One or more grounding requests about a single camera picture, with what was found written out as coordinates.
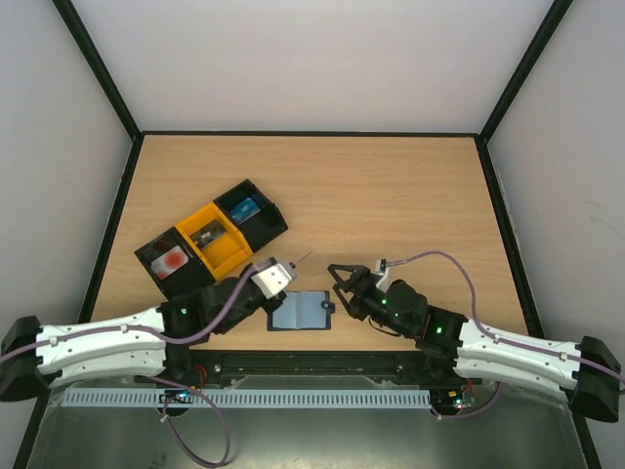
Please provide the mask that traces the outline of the navy blue card holder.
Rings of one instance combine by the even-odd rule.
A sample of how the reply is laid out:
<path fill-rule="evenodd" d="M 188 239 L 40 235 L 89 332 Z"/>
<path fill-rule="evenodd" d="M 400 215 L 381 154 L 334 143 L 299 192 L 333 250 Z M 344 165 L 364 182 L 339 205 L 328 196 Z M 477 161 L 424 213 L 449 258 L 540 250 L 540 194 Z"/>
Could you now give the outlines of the navy blue card holder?
<path fill-rule="evenodd" d="M 288 291 L 268 315 L 267 331 L 330 330 L 335 311 L 328 290 Z"/>

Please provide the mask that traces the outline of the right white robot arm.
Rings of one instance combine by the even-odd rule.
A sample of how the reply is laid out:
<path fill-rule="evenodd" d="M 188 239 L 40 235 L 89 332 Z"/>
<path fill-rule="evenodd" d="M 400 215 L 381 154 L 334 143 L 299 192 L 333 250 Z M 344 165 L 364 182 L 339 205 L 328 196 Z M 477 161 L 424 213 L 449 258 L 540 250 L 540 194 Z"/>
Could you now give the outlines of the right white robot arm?
<path fill-rule="evenodd" d="M 439 383 L 458 375 L 511 384 L 562 402 L 577 414 L 615 423 L 621 365 L 600 339 L 545 340 L 498 329 L 429 303 L 384 265 L 331 264 L 333 290 L 355 320 L 369 320 L 414 341 L 428 375 Z"/>

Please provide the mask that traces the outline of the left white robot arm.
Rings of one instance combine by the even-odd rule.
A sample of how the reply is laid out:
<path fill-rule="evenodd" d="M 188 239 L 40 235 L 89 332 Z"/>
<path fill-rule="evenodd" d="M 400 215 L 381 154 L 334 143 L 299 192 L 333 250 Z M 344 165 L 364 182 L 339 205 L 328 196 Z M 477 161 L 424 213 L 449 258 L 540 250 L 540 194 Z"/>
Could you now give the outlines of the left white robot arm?
<path fill-rule="evenodd" d="M 259 309 L 271 312 L 290 281 L 267 272 L 228 277 L 189 295 L 116 320 L 47 325 L 16 320 L 1 340 L 1 400 L 26 401 L 65 383 L 124 374 L 156 376 L 182 348 L 224 334 Z"/>

